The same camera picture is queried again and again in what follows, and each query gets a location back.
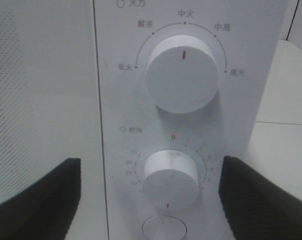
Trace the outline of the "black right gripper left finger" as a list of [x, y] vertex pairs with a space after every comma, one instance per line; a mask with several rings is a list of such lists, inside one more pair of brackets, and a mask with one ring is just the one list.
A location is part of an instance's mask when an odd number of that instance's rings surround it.
[[0, 240], [64, 240], [81, 199], [81, 159], [68, 158], [0, 204]]

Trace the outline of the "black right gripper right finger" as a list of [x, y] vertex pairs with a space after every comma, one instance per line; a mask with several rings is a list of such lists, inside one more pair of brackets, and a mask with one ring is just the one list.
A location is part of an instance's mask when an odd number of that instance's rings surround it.
[[218, 194], [236, 240], [302, 240], [302, 200], [225, 156]]

